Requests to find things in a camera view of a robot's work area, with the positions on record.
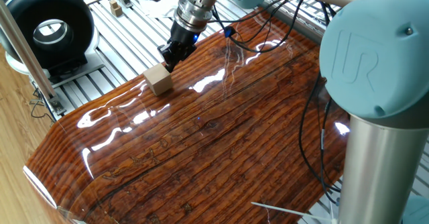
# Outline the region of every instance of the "cable connector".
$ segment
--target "cable connector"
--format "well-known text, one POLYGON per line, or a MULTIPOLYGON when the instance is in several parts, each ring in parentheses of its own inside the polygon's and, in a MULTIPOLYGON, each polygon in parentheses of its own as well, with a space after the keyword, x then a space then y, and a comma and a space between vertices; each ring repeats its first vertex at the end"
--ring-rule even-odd
POLYGON ((227 26, 223 30, 223 33, 224 33, 226 38, 230 38, 231 36, 235 35, 237 32, 235 31, 235 29, 232 26, 227 26))

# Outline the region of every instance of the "white cable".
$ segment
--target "white cable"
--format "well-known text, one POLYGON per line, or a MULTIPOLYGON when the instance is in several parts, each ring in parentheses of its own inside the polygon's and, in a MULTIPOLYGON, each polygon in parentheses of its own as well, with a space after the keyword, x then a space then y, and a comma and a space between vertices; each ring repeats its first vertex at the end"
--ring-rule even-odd
POLYGON ((330 223, 336 223, 336 219, 327 219, 327 218, 323 218, 323 217, 316 217, 314 215, 310 215, 310 214, 307 214, 307 213, 301 213, 299 211, 292 211, 292 210, 283 209, 283 208, 279 208, 279 207, 273 207, 273 206, 264 205, 264 204, 260 204, 260 203, 252 203, 252 204, 260 206, 260 207, 265 207, 265 208, 268 208, 268 209, 273 209, 273 210, 277 210, 277 211, 284 211, 284 212, 287 212, 287 213, 292 213, 292 214, 295 214, 295 215, 300 215, 300 216, 303 216, 303 217, 309 217, 309 218, 318 219, 318 220, 322 220, 322 221, 329 221, 330 223))

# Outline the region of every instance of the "wooden cube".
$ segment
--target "wooden cube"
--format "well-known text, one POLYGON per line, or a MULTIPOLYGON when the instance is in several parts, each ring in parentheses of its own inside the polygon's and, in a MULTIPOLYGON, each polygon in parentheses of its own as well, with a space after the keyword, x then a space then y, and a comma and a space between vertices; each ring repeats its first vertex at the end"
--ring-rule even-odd
POLYGON ((146 83, 155 96, 159 96, 173 87, 172 75, 162 64, 156 64, 143 72, 146 83))
POLYGON ((116 0, 110 0, 109 3, 110 3, 110 8, 111 9, 115 9, 115 8, 117 8, 119 6, 118 2, 116 2, 116 0))
POLYGON ((116 17, 119 17, 122 15, 122 7, 116 2, 116 0, 110 0, 110 10, 112 14, 116 17))

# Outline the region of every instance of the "black desk fan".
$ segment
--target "black desk fan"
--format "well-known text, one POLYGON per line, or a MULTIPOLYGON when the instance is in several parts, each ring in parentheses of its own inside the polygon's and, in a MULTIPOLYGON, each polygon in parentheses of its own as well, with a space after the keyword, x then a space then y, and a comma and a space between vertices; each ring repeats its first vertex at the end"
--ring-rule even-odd
MULTIPOLYGON (((84 55, 95 31, 93 16, 83 0, 5 0, 24 38, 50 80, 87 63, 84 55), (48 26, 51 34, 40 29, 48 26)), ((0 40, 7 53, 19 56, 3 31, 0 40)))

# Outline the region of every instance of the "wooden floor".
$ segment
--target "wooden floor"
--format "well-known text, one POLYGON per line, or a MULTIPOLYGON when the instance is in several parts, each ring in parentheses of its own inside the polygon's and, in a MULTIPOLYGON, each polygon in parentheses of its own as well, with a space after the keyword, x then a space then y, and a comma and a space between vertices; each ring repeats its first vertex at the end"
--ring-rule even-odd
MULTIPOLYGON (((0 46, 0 223, 52 223, 23 173, 26 160, 49 130, 50 120, 30 116, 33 88, 14 71, 0 46)), ((43 107, 35 114, 43 115, 43 107)))

